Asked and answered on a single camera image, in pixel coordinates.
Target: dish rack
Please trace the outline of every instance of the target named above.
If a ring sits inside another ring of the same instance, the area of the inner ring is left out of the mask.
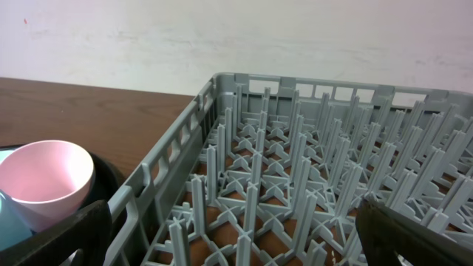
[[[110,199],[104,265],[365,265],[364,197],[473,249],[472,104],[216,74]]]

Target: brown wooden surface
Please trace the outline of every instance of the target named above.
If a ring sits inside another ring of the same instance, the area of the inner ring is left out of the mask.
[[[128,177],[192,98],[0,78],[0,146],[67,140]]]

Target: light blue cup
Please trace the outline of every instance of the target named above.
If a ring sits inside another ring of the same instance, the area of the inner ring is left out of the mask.
[[[12,209],[10,198],[0,191],[0,251],[30,237],[30,229]]]

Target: wall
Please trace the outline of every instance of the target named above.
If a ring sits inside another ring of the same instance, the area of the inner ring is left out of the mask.
[[[473,92],[470,0],[0,1],[0,76],[195,95],[215,72]]]

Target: plastic crate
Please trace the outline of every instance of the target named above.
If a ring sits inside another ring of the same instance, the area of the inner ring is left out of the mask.
[[[363,265],[368,195],[473,248],[472,102],[217,74],[110,199],[127,218],[104,264]]]

